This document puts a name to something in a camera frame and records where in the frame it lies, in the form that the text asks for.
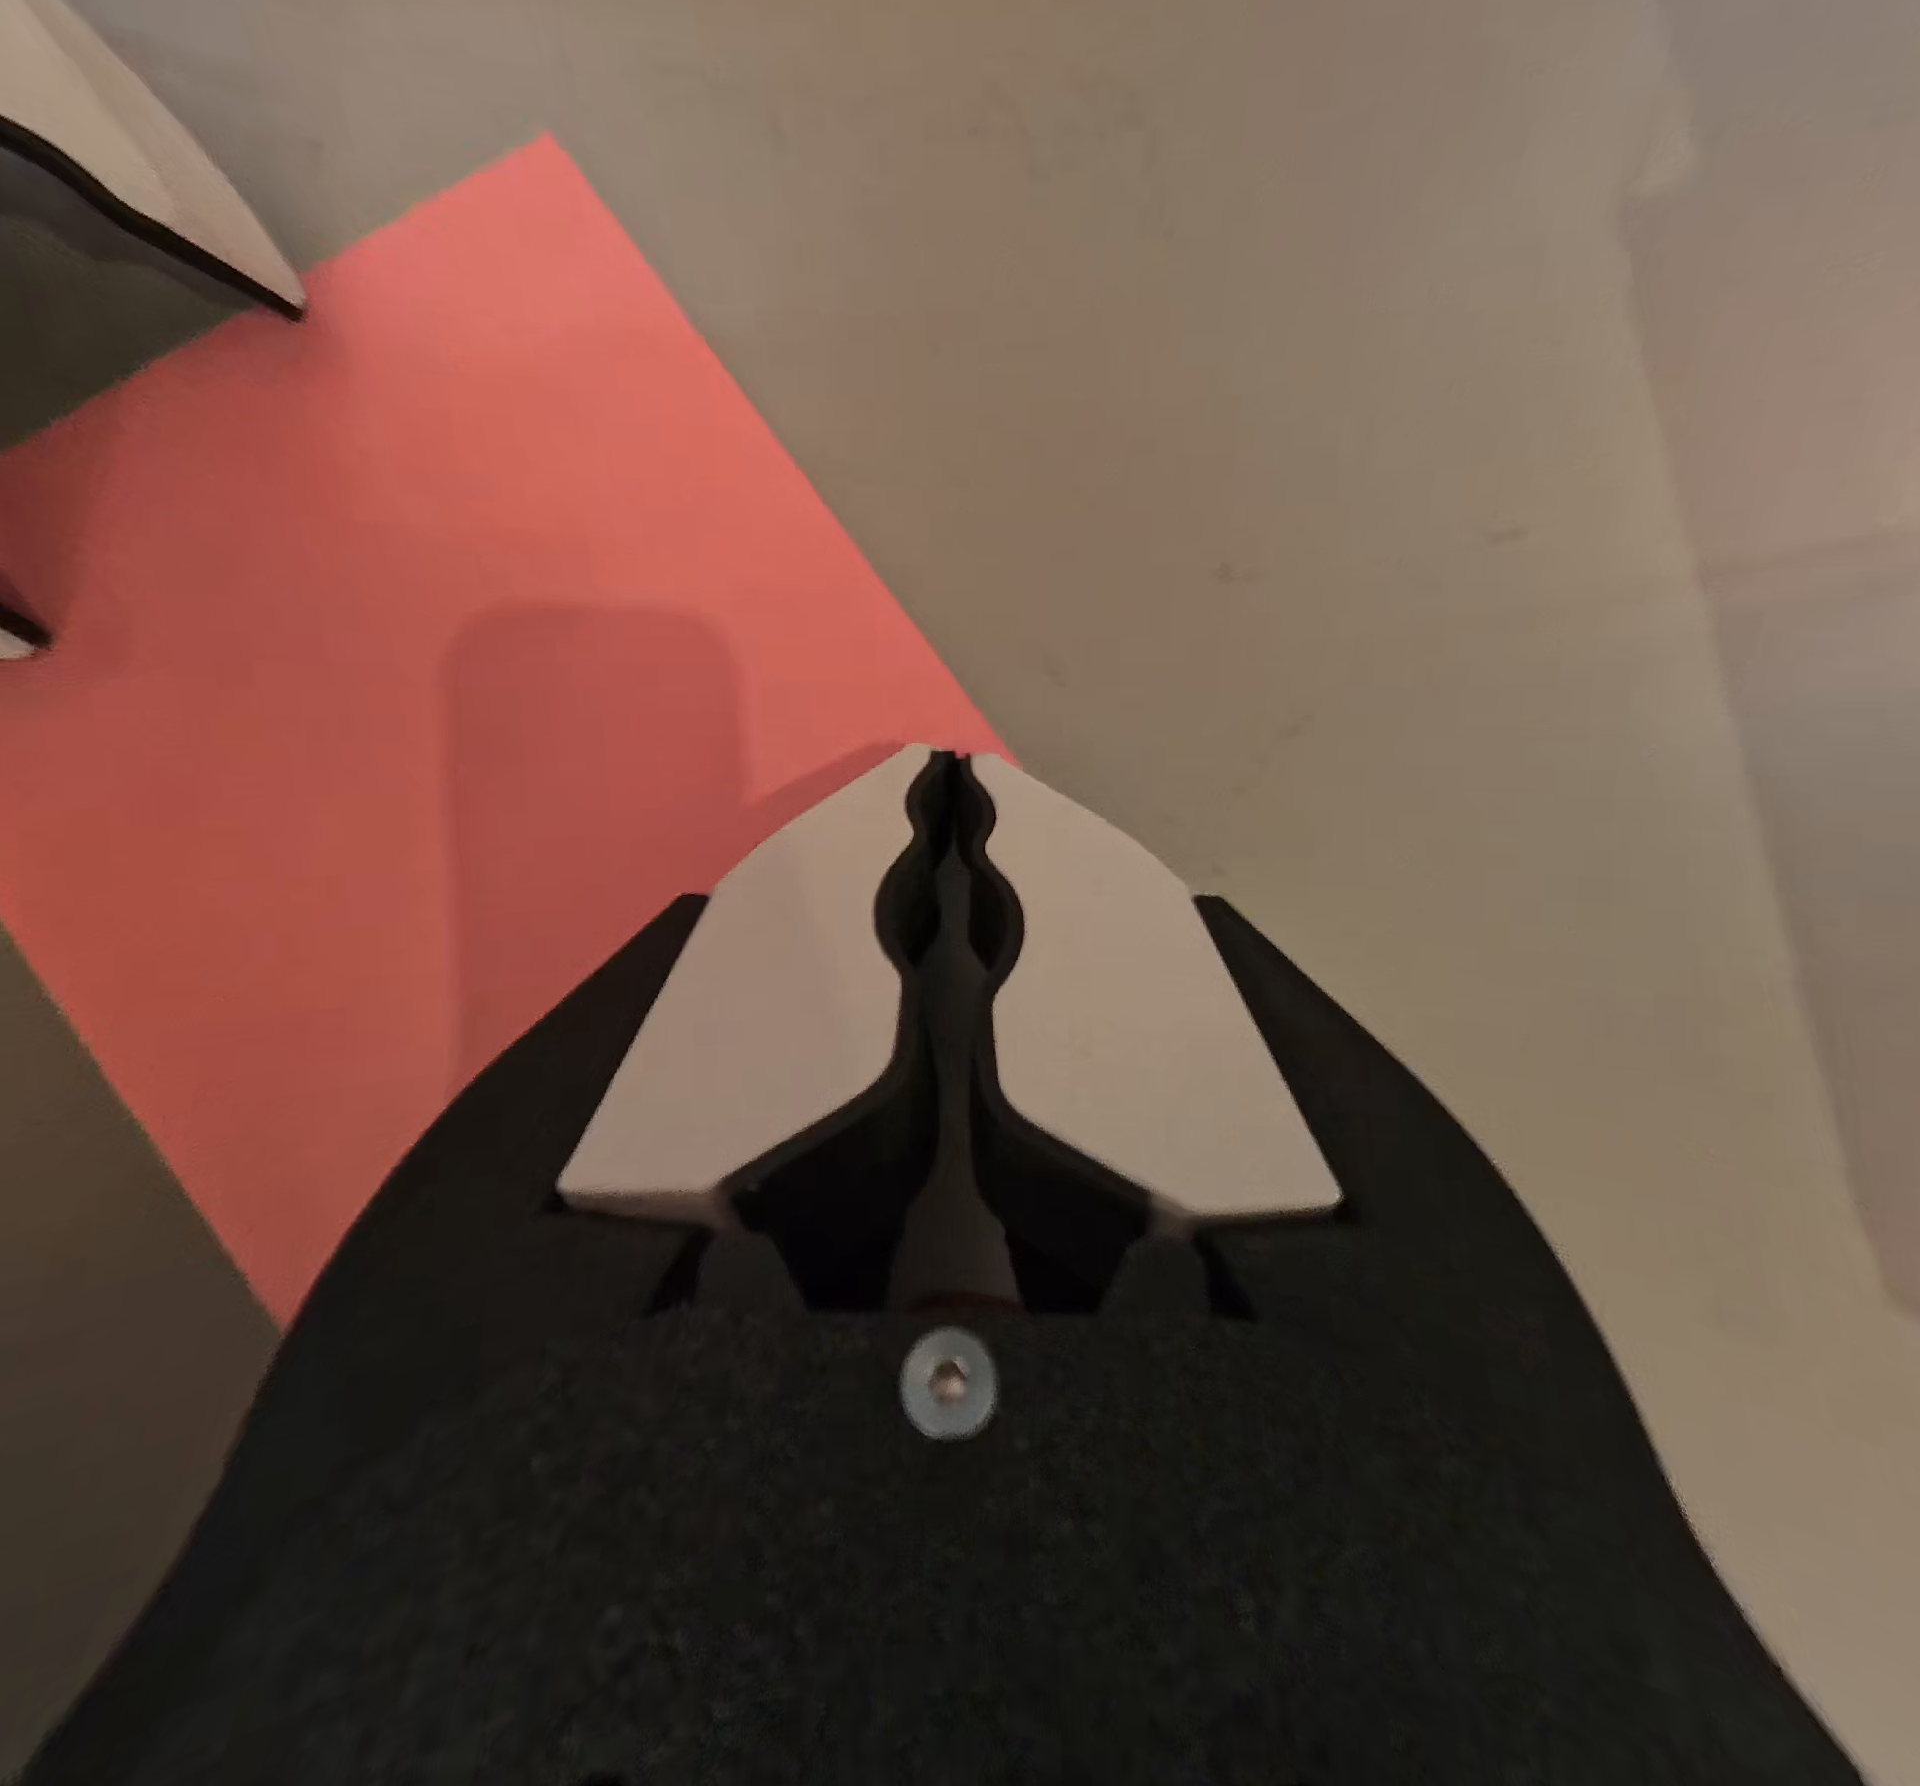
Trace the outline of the pink origami paper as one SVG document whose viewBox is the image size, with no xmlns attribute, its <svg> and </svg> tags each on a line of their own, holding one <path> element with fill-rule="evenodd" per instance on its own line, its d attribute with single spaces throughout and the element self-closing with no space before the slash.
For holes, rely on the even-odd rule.
<svg viewBox="0 0 1920 1786">
<path fill-rule="evenodd" d="M 5 455 L 5 925 L 253 1294 L 900 746 L 1003 747 L 557 142 Z"/>
</svg>

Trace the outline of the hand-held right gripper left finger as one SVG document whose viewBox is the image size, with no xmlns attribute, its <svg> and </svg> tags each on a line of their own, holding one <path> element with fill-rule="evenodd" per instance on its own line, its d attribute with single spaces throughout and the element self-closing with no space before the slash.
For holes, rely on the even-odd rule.
<svg viewBox="0 0 1920 1786">
<path fill-rule="evenodd" d="M 893 1235 L 933 1157 L 920 965 L 954 756 L 900 750 L 700 908 L 557 1193 L 764 1235 Z"/>
</svg>

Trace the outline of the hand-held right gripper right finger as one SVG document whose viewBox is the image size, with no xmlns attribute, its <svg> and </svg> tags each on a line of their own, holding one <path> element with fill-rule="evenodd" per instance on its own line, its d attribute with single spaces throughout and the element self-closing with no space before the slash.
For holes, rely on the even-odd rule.
<svg viewBox="0 0 1920 1786">
<path fill-rule="evenodd" d="M 1319 1220 L 1342 1189 L 1186 883 L 995 756 L 964 768 L 983 1199 L 1024 1246 Z"/>
</svg>

